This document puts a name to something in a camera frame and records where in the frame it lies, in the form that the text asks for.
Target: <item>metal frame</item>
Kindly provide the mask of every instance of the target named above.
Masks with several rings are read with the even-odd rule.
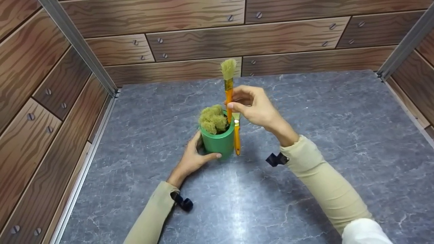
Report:
[[[59,29],[63,32],[72,46],[76,49],[78,54],[83,58],[85,63],[89,66],[91,71],[95,74],[96,78],[104,86],[110,96],[114,97],[116,94],[116,85],[110,78],[109,74],[105,71],[100,61],[96,58],[93,51],[90,49],[83,36],[74,25],[68,14],[60,5],[58,0],[38,0],[39,3],[50,15],[51,19],[56,23]]]
[[[83,167],[80,170],[77,181],[74,184],[74,188],[72,189],[71,195],[68,198],[68,202],[66,203],[65,208],[63,209],[62,216],[57,223],[56,230],[51,237],[50,244],[58,244],[62,239],[63,232],[65,231],[66,225],[68,224],[69,217],[71,216],[72,210],[74,209],[74,205],[76,204],[77,198],[80,194],[81,188],[83,186],[84,180],[86,179],[86,175],[89,171],[90,165],[92,164],[93,157],[95,156],[96,150],[98,149],[99,142],[101,141],[102,134],[109,122],[109,118],[112,115],[113,108],[116,103],[116,98],[111,98],[107,110],[104,113],[104,117],[102,118],[101,124],[96,132],[94,142],[92,143],[89,153],[84,161]]]
[[[377,71],[378,77],[386,80],[401,65],[422,39],[434,28],[434,2],[402,39],[386,62]]]

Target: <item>white sleeve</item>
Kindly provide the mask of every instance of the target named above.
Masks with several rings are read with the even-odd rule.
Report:
[[[342,244],[392,244],[392,242],[377,222],[360,218],[344,228]]]

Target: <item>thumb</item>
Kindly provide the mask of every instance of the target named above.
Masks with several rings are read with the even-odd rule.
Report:
[[[239,102],[230,102],[227,104],[227,107],[230,109],[235,110],[236,112],[240,112],[244,115],[244,113],[246,112],[246,110],[248,109],[247,106],[239,103]]]

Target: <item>beige sleeve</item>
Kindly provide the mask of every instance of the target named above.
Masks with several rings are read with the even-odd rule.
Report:
[[[170,197],[170,193],[173,191],[179,192],[178,188],[165,181],[158,185],[145,209],[128,233],[124,244],[158,243],[164,221],[174,204],[173,199]]]
[[[305,136],[292,146],[280,147],[288,168],[307,186],[333,226],[342,232],[351,221],[372,218],[355,189],[327,163],[316,145]]]

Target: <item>right hand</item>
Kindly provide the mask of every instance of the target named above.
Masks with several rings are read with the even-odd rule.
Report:
[[[245,85],[235,87],[232,101],[234,102],[227,104],[228,108],[240,112],[249,122],[262,126],[267,131],[273,130],[274,126],[284,121],[261,87]]]

